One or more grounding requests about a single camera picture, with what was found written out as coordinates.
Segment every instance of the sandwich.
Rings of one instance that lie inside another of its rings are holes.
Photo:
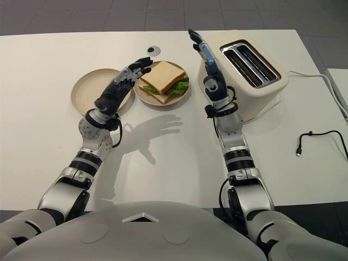
[[[140,90],[167,104],[172,95],[182,95],[189,87],[189,77],[184,70],[166,61],[159,62],[150,73],[141,77]]]

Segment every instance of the beige plate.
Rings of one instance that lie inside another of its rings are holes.
[[[88,110],[94,108],[94,101],[100,97],[118,73],[119,71],[114,69],[99,69],[80,78],[71,91],[71,102],[75,109],[85,115]],[[123,99],[119,109],[124,106],[130,96],[131,92]]]
[[[154,67],[155,65],[157,65],[159,63],[159,61],[155,61],[150,67]],[[175,63],[171,63],[171,62],[167,62],[170,63],[176,67],[181,68],[179,65],[175,64]],[[142,86],[146,84],[145,82],[143,82],[141,79],[139,79],[134,86],[134,91],[136,93],[136,95],[145,103],[150,104],[150,105],[154,105],[154,106],[168,106],[174,103],[177,103],[178,101],[180,101],[183,97],[185,97],[185,95],[188,93],[188,90],[190,88],[190,82],[189,82],[189,88],[186,90],[185,93],[179,95],[179,94],[173,94],[170,99],[168,100],[168,102],[166,104],[162,104],[159,101],[157,101],[155,98],[153,98],[151,95],[147,94],[146,92],[142,91],[139,88],[139,85]]]

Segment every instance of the white power cord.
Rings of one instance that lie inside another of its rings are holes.
[[[289,74],[290,73],[294,73],[294,74],[297,74],[297,75],[300,75],[300,76],[304,76],[304,77],[322,77],[324,79],[324,81],[326,82],[326,84],[328,86],[328,89],[329,89],[329,91],[330,91],[330,93],[331,93],[335,103],[337,104],[337,106],[340,108],[340,110],[344,114],[345,121],[348,124],[348,112],[344,109],[344,107],[338,101],[338,99],[336,97],[336,94],[333,91],[332,84],[331,84],[329,78],[325,74],[304,74],[304,73],[300,73],[300,72],[289,71]]]

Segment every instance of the bread slice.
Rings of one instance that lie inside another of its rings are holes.
[[[172,85],[183,78],[185,71],[167,63],[159,62],[150,73],[145,74],[141,79],[154,87],[160,94],[164,94]]]
[[[167,104],[169,101],[170,97],[172,97],[173,94],[165,95],[165,94],[153,94],[152,92],[148,90],[144,90],[142,86],[139,86],[140,90],[146,92],[147,94],[151,95],[154,97],[157,101],[159,101],[162,104]]]

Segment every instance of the white toaster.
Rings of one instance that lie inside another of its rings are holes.
[[[234,87],[238,113],[244,121],[255,118],[289,82],[288,74],[243,31],[227,31],[204,41],[227,86]],[[198,82],[204,94],[206,76],[202,62]]]

